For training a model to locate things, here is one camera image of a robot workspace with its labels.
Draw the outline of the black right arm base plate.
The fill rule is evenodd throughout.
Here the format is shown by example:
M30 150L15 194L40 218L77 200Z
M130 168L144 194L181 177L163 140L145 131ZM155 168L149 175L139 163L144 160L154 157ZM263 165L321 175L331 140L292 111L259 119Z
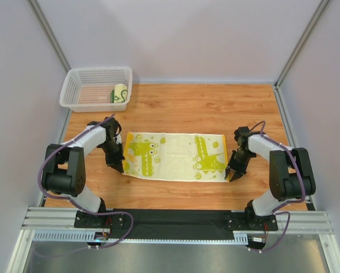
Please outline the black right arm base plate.
M245 212L225 215L228 230L232 231L278 231L276 216L249 216Z

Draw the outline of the aluminium front frame rail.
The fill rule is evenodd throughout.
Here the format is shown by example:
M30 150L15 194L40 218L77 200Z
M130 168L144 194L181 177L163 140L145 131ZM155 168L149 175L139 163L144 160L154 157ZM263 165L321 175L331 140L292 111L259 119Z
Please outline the aluminium front frame rail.
M74 208L35 208L27 210L22 229L120 229L133 223L195 229L213 227L228 231L282 231L289 234L332 234L333 228L326 212L291 211L270 216L256 216L247 210L170 210L170 209L115 209L105 215L84 213Z

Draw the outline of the aluminium right corner post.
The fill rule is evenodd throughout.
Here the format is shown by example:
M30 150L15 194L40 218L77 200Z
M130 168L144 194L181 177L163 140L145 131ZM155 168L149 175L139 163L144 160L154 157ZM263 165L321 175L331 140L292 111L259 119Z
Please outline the aluminium right corner post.
M285 81L288 73L294 66L294 63L298 59L300 53L306 46L308 40L311 38L313 31L315 30L317 24L322 19L326 9L328 8L329 4L331 4L331 0L322 0L319 2L315 12L313 13L312 17L308 21L305 29L302 32L296 46L294 47L289 59L287 60L286 64L284 65L280 75L278 76L277 80L274 83L274 88L279 90L282 83Z

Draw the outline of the yellow and cream towel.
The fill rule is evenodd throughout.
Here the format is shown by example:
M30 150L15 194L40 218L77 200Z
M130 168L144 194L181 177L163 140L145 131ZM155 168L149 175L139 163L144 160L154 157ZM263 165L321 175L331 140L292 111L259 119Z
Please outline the yellow and cream towel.
M124 174L139 179L219 183L226 180L224 135L129 132L124 157Z

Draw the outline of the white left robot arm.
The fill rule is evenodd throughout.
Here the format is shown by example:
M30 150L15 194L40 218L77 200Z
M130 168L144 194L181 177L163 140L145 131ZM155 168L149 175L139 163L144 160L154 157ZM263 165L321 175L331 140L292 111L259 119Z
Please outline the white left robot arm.
M42 193L48 198L67 200L81 212L107 215L104 200L86 185L85 158L99 148L105 154L105 164L123 173L121 130L120 123L111 115L101 122L90 122L67 142L49 145L38 172Z

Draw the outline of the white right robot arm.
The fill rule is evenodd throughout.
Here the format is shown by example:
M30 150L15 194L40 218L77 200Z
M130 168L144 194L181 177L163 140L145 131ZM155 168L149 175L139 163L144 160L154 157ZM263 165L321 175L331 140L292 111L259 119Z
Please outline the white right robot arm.
M237 149L226 166L225 177L237 180L247 173L252 158L261 156L269 163L269 189L248 202L244 209L247 224L267 219L287 204L303 202L316 192L316 182L307 149L293 148L274 141L248 127L234 132Z

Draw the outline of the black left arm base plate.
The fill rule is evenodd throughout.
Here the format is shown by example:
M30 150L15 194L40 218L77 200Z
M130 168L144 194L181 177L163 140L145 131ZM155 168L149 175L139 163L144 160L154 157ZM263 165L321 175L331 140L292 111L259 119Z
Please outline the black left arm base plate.
M75 228L126 229L131 224L130 217L125 214L96 216L78 211L75 216Z

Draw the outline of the aluminium left corner post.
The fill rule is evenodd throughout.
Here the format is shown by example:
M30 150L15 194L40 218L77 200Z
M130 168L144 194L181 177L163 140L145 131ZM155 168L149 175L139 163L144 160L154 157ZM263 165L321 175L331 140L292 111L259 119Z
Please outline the aluminium left corner post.
M65 73L68 73L68 71L71 69L71 66L69 65L69 62L67 58L65 57L65 54L59 45L59 42L43 12L43 9L41 8L39 1L37 0L27 0L27 3L36 17L37 22L39 23L44 35L46 36L51 48L53 49L56 57L58 58L59 63L61 64L63 70Z

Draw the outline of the white perforated plastic basket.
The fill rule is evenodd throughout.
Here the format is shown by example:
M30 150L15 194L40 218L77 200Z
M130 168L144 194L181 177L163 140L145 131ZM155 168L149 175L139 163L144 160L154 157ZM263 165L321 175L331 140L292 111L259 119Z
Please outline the white perforated plastic basket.
M74 112L125 111L132 94L133 72L129 67L74 68L68 71L59 103ZM117 84L128 87L126 102L112 104L110 92Z

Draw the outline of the aluminium corner post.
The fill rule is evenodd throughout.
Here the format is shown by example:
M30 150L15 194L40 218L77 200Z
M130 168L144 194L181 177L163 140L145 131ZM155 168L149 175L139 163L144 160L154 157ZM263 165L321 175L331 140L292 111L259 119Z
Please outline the aluminium corner post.
M68 73L68 71L71 69L71 66L69 65L69 62L67 58L65 57L65 54L59 45L59 42L43 12L43 9L41 8L39 1L37 0L27 0L27 3L36 17L37 22L39 23L44 35L46 36L51 48L53 49L56 57L58 58L59 63L61 64L63 70L65 73Z
M315 30L317 24L322 19L326 9L328 8L329 4L331 4L331 0L322 0L319 2L315 12L313 13L312 17L308 21L305 29L302 32L296 46L294 47L289 59L287 60L286 64L284 65L280 75L278 76L277 80L274 83L274 88L279 90L282 83L285 81L288 73L294 66L294 63L298 59L300 53L306 46L308 40L311 38L313 31Z

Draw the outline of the green and cream patterned towel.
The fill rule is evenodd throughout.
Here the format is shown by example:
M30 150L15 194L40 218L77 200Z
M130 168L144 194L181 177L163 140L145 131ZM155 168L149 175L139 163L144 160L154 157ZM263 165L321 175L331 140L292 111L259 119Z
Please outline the green and cream patterned towel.
M120 104L126 102L128 96L128 87L124 84L117 84L110 92L110 102Z

